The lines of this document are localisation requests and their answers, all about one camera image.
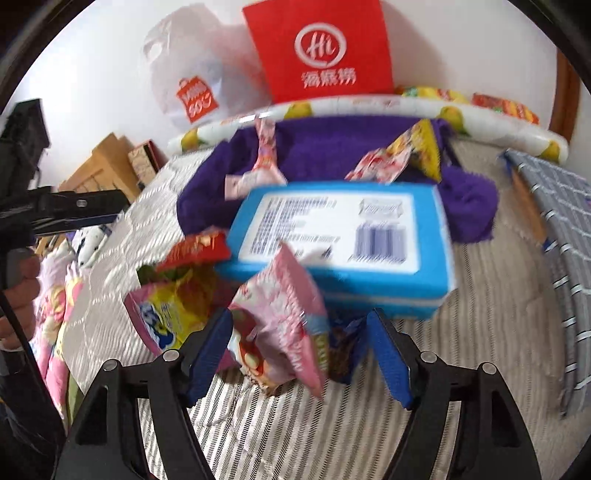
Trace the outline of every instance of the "bed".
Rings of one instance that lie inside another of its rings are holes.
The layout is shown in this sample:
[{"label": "bed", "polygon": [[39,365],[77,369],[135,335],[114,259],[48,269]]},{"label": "bed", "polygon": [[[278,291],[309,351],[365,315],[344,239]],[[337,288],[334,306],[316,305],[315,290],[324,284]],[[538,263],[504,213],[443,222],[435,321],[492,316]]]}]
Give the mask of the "bed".
[{"label": "bed", "polygon": [[[544,479],[559,479],[591,434],[591,409],[560,419],[563,332],[540,242],[498,147],[457,140],[467,170],[495,181],[500,205],[493,240],[455,245],[459,289],[429,322],[397,320],[421,350],[502,372],[528,426]],[[64,334],[64,358],[86,391],[109,358],[124,365],[152,355],[134,331],[122,295],[137,287],[135,269],[161,259],[182,233],[176,199],[211,150],[176,158],[119,221],[77,299]],[[151,424],[141,403],[144,446],[152,472],[165,478]],[[434,479],[447,475],[459,406],[448,413]],[[300,384],[264,395],[239,372],[216,376],[190,412],[217,478],[381,478],[407,413],[394,402],[369,354],[350,387],[330,382],[325,402]]]}]

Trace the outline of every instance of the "finger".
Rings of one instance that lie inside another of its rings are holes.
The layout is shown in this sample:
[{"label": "finger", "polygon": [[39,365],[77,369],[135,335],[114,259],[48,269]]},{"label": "finger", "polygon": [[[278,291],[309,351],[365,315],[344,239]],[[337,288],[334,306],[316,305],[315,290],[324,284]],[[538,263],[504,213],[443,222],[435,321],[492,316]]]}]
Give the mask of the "finger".
[{"label": "finger", "polygon": [[21,275],[23,278],[37,278],[40,271],[41,262],[39,262],[38,256],[32,255],[31,257],[21,261]]},{"label": "finger", "polygon": [[[31,327],[33,331],[35,330],[35,313],[33,310],[33,305],[25,305],[19,309],[14,311],[18,318],[18,323],[21,324],[23,331],[30,330]],[[10,322],[6,317],[0,318],[0,339],[9,338],[11,335],[14,335],[14,330],[10,325]]]},{"label": "finger", "polygon": [[[35,335],[35,325],[29,326],[26,329],[23,329],[25,336],[27,337],[28,341],[31,341],[33,336]],[[16,333],[13,333],[10,337],[2,340],[2,346],[7,350],[16,350],[22,347],[20,340],[17,337]]]},{"label": "finger", "polygon": [[39,282],[36,278],[25,279],[20,282],[16,287],[9,288],[4,291],[8,303],[10,303],[13,310],[24,307],[30,304],[37,298],[40,291]]}]

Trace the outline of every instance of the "purple towel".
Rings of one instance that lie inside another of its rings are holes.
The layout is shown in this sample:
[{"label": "purple towel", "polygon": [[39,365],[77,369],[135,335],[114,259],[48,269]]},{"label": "purple towel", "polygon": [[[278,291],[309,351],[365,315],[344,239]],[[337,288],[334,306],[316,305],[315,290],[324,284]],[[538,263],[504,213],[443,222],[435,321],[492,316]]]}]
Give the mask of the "purple towel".
[{"label": "purple towel", "polygon": [[[370,150],[390,145],[420,118],[336,116],[285,120],[276,127],[279,168],[288,181],[343,180]],[[491,238],[498,204],[495,185],[461,169],[447,139],[450,128],[432,120],[441,150],[443,181],[438,185],[452,240],[462,243]],[[238,130],[220,143],[197,170],[177,201],[178,223],[185,235],[215,225],[230,228],[242,203],[224,200],[226,175],[249,171],[258,153],[254,127]],[[414,168],[400,181],[434,183]]]}]

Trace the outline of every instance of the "orange logo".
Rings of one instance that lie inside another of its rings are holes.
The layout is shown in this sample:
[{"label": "orange logo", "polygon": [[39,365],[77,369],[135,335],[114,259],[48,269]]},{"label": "orange logo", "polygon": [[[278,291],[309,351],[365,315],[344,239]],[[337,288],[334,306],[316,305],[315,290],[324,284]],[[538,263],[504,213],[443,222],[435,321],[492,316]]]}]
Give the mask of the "orange logo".
[{"label": "orange logo", "polygon": [[185,106],[187,117],[192,124],[218,107],[212,91],[199,77],[183,79],[179,86],[177,97]]}]

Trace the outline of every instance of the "food package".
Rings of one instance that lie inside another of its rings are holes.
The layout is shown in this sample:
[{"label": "food package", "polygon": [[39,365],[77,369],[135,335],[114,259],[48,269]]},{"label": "food package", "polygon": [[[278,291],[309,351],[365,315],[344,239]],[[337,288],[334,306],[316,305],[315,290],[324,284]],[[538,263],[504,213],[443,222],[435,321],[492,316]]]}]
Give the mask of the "food package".
[{"label": "food package", "polygon": [[213,264],[229,258],[224,232],[200,233],[189,235],[173,246],[164,261],[156,266],[156,271],[164,272],[183,265]]},{"label": "food package", "polygon": [[427,119],[417,122],[389,147],[369,152],[347,174],[345,180],[389,184],[398,178],[409,161],[427,177],[441,181],[439,147],[433,126]]},{"label": "food package", "polygon": [[271,263],[243,284],[230,309],[228,348],[266,393],[298,378],[322,397],[329,367],[329,323],[312,277],[281,244]]},{"label": "food package", "polygon": [[216,283],[213,266],[201,265],[176,281],[147,284],[127,294],[129,318],[154,355],[180,348],[192,332],[205,328]]},{"label": "food package", "polygon": [[527,108],[523,103],[514,102],[513,100],[506,100],[504,98],[497,98],[483,93],[475,93],[472,97],[472,104],[489,108],[495,112],[504,113],[505,115],[514,116],[521,120],[525,120],[531,124],[539,125],[540,118]]},{"label": "food package", "polygon": [[341,312],[380,307],[388,316],[428,319],[456,288],[434,185],[310,181],[253,190],[228,232],[232,258],[216,271],[246,281],[273,260],[281,241],[327,307]]},{"label": "food package", "polygon": [[287,180],[277,167],[275,121],[270,118],[255,120],[259,138],[258,157],[251,171],[244,175],[226,175],[226,200],[243,199],[248,193],[264,185],[286,185]]},{"label": "food package", "polygon": [[365,357],[368,338],[365,317],[330,318],[330,369],[329,378],[350,385],[355,368]]},{"label": "food package", "polygon": [[466,97],[455,90],[444,90],[433,87],[396,87],[396,95],[403,97],[430,98],[433,100],[445,100],[447,102],[470,103]]}]

